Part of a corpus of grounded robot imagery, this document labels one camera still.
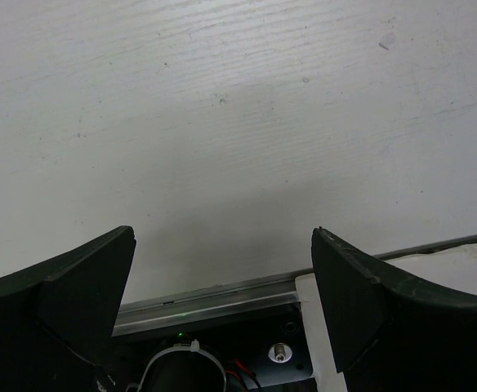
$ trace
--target paint chip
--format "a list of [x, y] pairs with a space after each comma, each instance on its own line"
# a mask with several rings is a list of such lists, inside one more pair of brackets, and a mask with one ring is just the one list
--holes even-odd
[[386, 49], [387, 51], [391, 49], [396, 43], [396, 35], [395, 33], [387, 33], [385, 34], [381, 39], [380, 42], [378, 43], [378, 46]]

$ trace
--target stain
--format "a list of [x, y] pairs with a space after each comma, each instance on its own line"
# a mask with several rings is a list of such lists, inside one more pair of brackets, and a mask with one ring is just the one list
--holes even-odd
[[387, 51], [391, 49], [396, 43], [396, 35], [395, 33], [387, 33], [380, 39], [378, 46], [382, 49], [386, 49]]

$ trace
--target wood grain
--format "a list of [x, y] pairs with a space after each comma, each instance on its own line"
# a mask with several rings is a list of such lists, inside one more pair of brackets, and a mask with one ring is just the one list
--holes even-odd
[[0, 276], [117, 225], [124, 302], [477, 234], [477, 2], [0, 2]]

